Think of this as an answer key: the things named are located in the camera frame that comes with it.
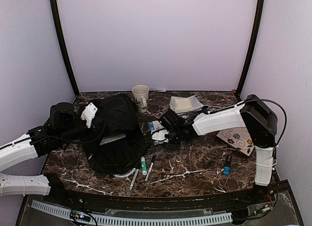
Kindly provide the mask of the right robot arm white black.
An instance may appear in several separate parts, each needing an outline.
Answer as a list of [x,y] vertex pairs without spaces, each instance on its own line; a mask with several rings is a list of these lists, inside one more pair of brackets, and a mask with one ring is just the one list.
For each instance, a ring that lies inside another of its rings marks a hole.
[[158,120],[161,129],[151,133],[151,139],[168,144],[180,144],[212,132],[246,128],[256,149],[257,185],[249,192],[249,200],[260,203],[268,195],[268,186],[273,171],[274,151],[278,145],[277,115],[266,105],[266,99],[251,94],[246,100],[213,112],[203,108],[199,112],[182,118],[169,109]]

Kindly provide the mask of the grey notebook with barcode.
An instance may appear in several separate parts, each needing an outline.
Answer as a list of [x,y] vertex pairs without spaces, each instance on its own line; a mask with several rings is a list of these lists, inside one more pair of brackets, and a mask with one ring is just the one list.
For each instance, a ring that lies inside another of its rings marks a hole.
[[118,135],[111,135],[111,136],[107,136],[104,137],[101,142],[100,142],[100,146],[104,145],[104,144],[108,144],[108,143],[112,143],[118,140],[121,140],[123,138],[126,137],[126,134],[118,134]]

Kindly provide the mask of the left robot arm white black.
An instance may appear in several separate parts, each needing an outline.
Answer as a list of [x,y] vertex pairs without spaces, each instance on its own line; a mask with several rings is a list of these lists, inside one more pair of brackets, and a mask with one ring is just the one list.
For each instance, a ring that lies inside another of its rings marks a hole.
[[[0,148],[0,170],[4,171],[26,160],[35,159],[62,148],[64,144],[88,144],[101,138],[105,128],[88,128],[84,124],[72,128],[39,126]],[[62,181],[54,173],[37,176],[0,174],[0,195],[50,196],[57,204],[64,205],[69,194],[63,190]]]

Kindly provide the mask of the dog picture book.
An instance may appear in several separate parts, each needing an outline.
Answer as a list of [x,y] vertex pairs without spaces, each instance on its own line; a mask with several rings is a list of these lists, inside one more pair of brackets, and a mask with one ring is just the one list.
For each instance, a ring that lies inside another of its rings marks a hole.
[[159,121],[151,121],[148,123],[149,130],[151,132],[151,139],[154,145],[163,144],[165,141],[165,134],[167,131],[161,125]]

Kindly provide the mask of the black student backpack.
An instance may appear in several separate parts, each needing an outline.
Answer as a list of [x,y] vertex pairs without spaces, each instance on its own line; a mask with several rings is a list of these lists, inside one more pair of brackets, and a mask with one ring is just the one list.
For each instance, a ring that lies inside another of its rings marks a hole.
[[148,146],[137,119],[134,102],[126,94],[91,101],[97,108],[92,119],[96,131],[82,138],[83,150],[94,171],[124,174],[139,168]]

